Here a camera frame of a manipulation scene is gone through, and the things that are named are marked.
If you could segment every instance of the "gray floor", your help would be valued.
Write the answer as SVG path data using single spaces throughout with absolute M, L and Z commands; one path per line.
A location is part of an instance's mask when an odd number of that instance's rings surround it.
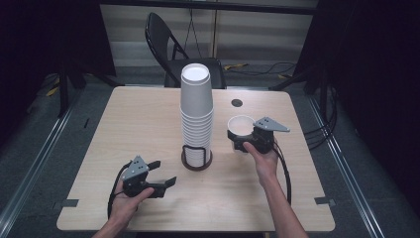
M 261 66 L 247 70 L 264 71 Z M 118 81 L 130 84 L 162 85 L 159 67 L 117 68 Z M 276 74 L 245 76 L 226 73 L 229 86 L 267 87 L 282 81 Z M 62 232 L 56 228 L 59 203 L 66 199 L 84 154 L 99 123 L 112 92 L 110 86 L 92 76 L 86 76 L 87 86 L 75 101 L 74 109 L 57 140 L 48 160 L 26 199 L 8 237 L 90 237 L 92 232 Z M 304 132 L 318 124 L 303 93 L 303 83 L 285 89 L 293 101 Z M 49 86 L 40 90 L 28 117 L 0 151 L 0 207 L 3 210 L 24 179 L 56 122 L 59 96 L 46 97 Z M 76 91 L 70 92 L 74 98 Z M 420 222 L 412 212 L 388 174 L 374 159 L 364 142 L 357 136 L 352 122 L 338 104 L 338 121 L 334 136 L 354 173 L 361 190 L 373 210 L 384 237 L 420 237 Z M 321 183 L 331 207 L 336 229 L 329 233 L 310 233 L 311 237 L 372 237 L 343 180 L 342 174 L 326 143 L 311 151 Z M 134 237 L 126 233 L 124 237 Z

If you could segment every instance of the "round base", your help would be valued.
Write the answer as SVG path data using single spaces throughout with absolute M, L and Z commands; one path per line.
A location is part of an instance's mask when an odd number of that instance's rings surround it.
M 201 167 L 193 167 L 191 165 L 188 164 L 188 162 L 186 161 L 186 157 L 185 157 L 185 153 L 182 151 L 181 154 L 181 160 L 182 160 L 182 164 L 189 170 L 191 171 L 204 171 L 205 169 L 207 169 L 210 164 L 213 161 L 213 153 L 210 151 L 210 160 L 206 163 L 206 165 L 201 166 Z

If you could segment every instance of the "table surface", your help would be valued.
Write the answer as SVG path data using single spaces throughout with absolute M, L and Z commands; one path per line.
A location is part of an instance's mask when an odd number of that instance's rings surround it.
M 233 99 L 243 101 L 234 107 Z M 128 230 L 133 231 L 274 231 L 266 198 L 249 154 L 235 153 L 227 123 L 236 115 L 258 120 L 268 116 L 290 128 L 274 132 L 290 172 L 292 207 L 306 231 L 331 231 L 335 222 L 290 97 L 285 92 L 213 90 L 213 162 L 201 172 L 181 162 L 182 132 L 177 88 L 114 89 L 57 221 L 61 230 L 98 230 L 107 220 L 107 202 L 120 168 L 136 155 L 146 163 L 161 161 L 148 182 L 177 177 L 164 198 L 150 198 L 139 207 Z M 286 189 L 281 164 L 277 176 Z

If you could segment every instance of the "wall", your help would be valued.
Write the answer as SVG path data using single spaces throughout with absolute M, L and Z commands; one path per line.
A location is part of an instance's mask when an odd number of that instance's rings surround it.
M 297 7 L 317 5 L 317 0 L 227 2 Z M 185 42 L 190 21 L 187 9 L 101 5 L 101 10 L 116 66 L 158 65 L 145 41 L 145 24 L 149 12 L 158 13 L 177 39 L 182 44 Z M 193 10 L 193 23 L 201 55 L 213 55 L 222 63 L 296 62 L 311 19 L 311 16 L 285 14 Z M 198 57 L 192 29 L 186 51 L 191 57 Z

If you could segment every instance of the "white paper cup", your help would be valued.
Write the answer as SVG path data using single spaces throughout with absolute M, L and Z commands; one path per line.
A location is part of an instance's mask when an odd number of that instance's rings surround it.
M 252 117 L 246 115 L 235 116 L 229 120 L 228 129 L 237 136 L 248 136 L 253 133 L 255 122 Z M 234 142 L 232 142 L 232 149 L 242 153 L 240 150 L 235 150 Z
M 191 63 L 181 73 L 182 112 L 189 117 L 203 117 L 213 110 L 213 95 L 209 69 L 200 63 Z

